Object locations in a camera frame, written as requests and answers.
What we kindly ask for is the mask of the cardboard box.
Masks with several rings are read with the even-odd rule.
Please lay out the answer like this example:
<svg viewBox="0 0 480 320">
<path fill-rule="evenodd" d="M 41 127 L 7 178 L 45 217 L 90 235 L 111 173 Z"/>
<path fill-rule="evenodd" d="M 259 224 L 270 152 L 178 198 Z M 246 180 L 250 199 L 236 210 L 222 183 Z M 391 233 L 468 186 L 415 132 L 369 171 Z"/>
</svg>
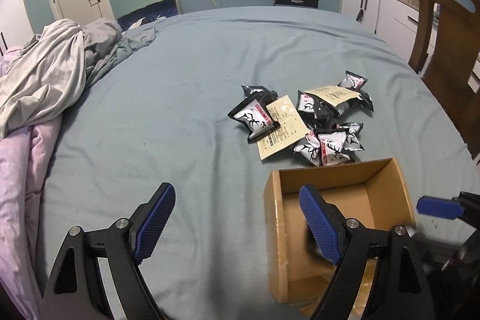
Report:
<svg viewBox="0 0 480 320">
<path fill-rule="evenodd" d="M 352 230 L 388 232 L 415 222 L 394 158 L 272 171 L 264 214 L 269 290 L 305 317 L 326 293 Z"/>
</svg>

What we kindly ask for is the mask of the white deer snack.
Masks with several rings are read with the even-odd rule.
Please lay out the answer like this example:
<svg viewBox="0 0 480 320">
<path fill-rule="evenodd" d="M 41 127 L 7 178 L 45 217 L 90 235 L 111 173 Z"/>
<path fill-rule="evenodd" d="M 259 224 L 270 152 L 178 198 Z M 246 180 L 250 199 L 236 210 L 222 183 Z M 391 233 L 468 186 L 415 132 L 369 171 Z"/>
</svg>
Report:
<svg viewBox="0 0 480 320">
<path fill-rule="evenodd" d="M 320 141 L 310 131 L 294 146 L 294 152 L 303 156 L 313 166 L 320 166 Z"/>
<path fill-rule="evenodd" d="M 318 133 L 317 139 L 320 142 L 320 161 L 324 166 L 337 166 L 350 163 L 352 158 L 343 151 L 347 140 L 345 131 Z"/>
</svg>

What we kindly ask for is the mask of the beige paper packet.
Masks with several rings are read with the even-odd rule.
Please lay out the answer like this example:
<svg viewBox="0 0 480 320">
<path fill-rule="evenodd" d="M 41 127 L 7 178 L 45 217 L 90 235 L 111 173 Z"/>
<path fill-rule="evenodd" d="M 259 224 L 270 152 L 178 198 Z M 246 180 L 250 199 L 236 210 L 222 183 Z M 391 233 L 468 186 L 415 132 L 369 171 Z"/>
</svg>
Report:
<svg viewBox="0 0 480 320">
<path fill-rule="evenodd" d="M 357 99 L 360 97 L 359 92 L 336 85 L 312 88 L 310 90 L 306 90 L 305 93 L 318 97 L 333 107 L 336 107 L 351 99 Z"/>
<path fill-rule="evenodd" d="M 270 103 L 267 109 L 280 127 L 256 143 L 261 160 L 290 147 L 309 133 L 288 95 Z"/>
</svg>

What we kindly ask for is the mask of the snack packet cluster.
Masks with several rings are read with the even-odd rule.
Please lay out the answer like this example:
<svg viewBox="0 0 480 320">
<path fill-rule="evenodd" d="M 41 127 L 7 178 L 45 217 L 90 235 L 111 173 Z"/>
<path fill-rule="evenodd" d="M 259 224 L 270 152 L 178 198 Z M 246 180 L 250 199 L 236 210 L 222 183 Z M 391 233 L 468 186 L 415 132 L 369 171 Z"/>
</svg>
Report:
<svg viewBox="0 0 480 320">
<path fill-rule="evenodd" d="M 360 143 L 359 134 L 364 127 L 363 123 L 344 123 L 337 124 L 336 128 L 346 131 L 346 141 L 343 145 L 343 149 L 347 152 L 360 152 L 364 150 L 363 145 Z"/>
</svg>

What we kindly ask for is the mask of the black snack packet back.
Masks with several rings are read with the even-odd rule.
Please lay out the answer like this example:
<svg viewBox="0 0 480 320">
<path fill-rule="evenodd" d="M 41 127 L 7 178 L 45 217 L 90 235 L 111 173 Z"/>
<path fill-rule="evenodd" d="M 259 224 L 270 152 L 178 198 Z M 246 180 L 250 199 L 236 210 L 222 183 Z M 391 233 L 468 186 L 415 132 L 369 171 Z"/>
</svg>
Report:
<svg viewBox="0 0 480 320">
<path fill-rule="evenodd" d="M 268 89 L 263 85 L 243 85 L 241 88 L 245 98 L 256 94 L 266 106 L 278 99 L 278 93 L 276 91 Z"/>
</svg>

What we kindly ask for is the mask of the pink quilt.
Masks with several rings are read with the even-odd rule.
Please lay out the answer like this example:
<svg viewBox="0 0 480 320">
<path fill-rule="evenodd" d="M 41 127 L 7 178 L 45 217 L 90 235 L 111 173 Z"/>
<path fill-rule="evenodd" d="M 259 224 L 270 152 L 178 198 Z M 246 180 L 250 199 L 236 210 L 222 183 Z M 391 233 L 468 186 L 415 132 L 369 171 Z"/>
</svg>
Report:
<svg viewBox="0 0 480 320">
<path fill-rule="evenodd" d="M 35 273 L 41 193 L 63 117 L 1 140 L 1 287 L 24 319 L 39 319 Z"/>
</svg>

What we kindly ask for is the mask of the brown wooden chair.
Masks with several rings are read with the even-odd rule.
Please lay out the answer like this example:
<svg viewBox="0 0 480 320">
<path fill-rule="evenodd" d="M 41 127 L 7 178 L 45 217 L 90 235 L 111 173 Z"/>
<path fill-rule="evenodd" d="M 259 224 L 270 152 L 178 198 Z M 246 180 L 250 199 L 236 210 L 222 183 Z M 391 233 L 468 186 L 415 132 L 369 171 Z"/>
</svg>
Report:
<svg viewBox="0 0 480 320">
<path fill-rule="evenodd" d="M 469 80 L 479 56 L 479 0 L 419 0 L 408 65 L 479 155 L 479 92 Z"/>
</svg>

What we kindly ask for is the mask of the grey crumpled blanket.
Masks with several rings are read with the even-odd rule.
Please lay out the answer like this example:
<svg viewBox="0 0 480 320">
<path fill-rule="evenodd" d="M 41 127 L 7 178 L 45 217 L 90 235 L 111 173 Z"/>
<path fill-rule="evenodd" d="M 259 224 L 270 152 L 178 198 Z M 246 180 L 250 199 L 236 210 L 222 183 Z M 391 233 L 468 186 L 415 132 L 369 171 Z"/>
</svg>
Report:
<svg viewBox="0 0 480 320">
<path fill-rule="evenodd" d="M 111 19 L 60 19 L 1 66 L 1 138 L 57 118 L 114 67 L 151 44 L 155 28 L 123 32 Z"/>
</svg>

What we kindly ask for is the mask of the black bag behind bed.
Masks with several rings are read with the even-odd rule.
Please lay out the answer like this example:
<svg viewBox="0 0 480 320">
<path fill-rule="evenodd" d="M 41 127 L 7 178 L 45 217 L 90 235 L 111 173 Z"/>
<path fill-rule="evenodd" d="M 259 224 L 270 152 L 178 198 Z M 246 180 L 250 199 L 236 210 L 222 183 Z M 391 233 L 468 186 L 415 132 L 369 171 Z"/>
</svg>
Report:
<svg viewBox="0 0 480 320">
<path fill-rule="evenodd" d="M 319 7 L 319 0 L 274 0 L 274 5 L 317 9 Z"/>
</svg>

